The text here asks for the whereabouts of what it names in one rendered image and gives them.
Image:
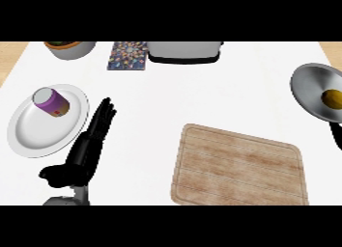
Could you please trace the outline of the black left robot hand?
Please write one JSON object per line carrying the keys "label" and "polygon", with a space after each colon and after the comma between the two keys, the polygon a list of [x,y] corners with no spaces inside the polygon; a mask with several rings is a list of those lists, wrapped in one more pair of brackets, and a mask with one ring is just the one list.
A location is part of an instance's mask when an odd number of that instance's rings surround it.
{"label": "black left robot hand", "polygon": [[39,177],[55,188],[83,187],[96,174],[104,142],[108,136],[112,118],[117,114],[111,99],[105,98],[96,110],[87,130],[79,135],[71,147],[65,164],[46,167]]}

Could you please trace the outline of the wooden cutting board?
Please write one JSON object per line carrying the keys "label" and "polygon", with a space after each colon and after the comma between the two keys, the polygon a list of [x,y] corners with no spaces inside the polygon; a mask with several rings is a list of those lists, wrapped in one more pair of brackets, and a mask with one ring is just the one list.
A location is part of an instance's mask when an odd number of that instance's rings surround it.
{"label": "wooden cutting board", "polygon": [[291,144],[189,123],[171,199],[180,205],[304,206],[301,151]]}

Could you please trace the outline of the yellow lemon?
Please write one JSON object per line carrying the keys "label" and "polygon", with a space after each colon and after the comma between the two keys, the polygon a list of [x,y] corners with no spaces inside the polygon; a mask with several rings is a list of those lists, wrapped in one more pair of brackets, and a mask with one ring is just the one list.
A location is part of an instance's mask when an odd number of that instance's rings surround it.
{"label": "yellow lemon", "polygon": [[322,93],[321,100],[331,109],[342,110],[342,92],[341,91],[326,90]]}

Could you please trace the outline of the white round plate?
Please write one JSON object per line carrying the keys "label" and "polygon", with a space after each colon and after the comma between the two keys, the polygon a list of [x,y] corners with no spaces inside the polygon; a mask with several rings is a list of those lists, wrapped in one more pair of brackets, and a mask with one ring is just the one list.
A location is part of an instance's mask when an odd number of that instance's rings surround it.
{"label": "white round plate", "polygon": [[9,123],[8,142],[15,153],[28,158],[50,155],[77,138],[89,118],[90,104],[83,91],[70,84],[52,85],[70,102],[70,110],[53,117],[33,102],[22,102]]}

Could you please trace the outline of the purple can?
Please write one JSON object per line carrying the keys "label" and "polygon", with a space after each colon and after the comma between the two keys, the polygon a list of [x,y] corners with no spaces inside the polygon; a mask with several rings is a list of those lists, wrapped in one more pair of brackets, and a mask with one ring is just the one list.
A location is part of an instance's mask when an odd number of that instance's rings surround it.
{"label": "purple can", "polygon": [[53,88],[40,88],[34,92],[31,100],[34,105],[53,117],[64,116],[70,110],[70,102]]}

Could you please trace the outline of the colourful patterned box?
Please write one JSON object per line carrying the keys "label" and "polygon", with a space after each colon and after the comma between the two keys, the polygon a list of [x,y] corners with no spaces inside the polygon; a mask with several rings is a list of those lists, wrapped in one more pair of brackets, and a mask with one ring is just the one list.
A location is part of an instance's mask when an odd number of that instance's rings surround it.
{"label": "colourful patterned box", "polygon": [[108,70],[145,70],[148,59],[145,41],[117,41],[108,59]]}

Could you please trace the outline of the grey pot with orange rim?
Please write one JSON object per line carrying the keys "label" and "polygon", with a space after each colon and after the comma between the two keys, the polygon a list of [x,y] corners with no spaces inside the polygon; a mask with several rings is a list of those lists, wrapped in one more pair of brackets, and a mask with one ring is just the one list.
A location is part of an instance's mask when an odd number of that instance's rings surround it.
{"label": "grey pot with orange rim", "polygon": [[93,41],[74,41],[73,43],[53,45],[45,42],[53,55],[62,60],[76,60],[83,58],[93,50],[96,43]]}

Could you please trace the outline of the grey and black appliance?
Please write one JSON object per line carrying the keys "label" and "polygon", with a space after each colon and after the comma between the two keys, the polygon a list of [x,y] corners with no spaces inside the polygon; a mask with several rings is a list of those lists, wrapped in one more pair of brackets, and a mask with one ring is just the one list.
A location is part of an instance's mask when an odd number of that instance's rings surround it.
{"label": "grey and black appliance", "polygon": [[149,41],[149,60],[176,65],[216,63],[223,44],[222,41]]}

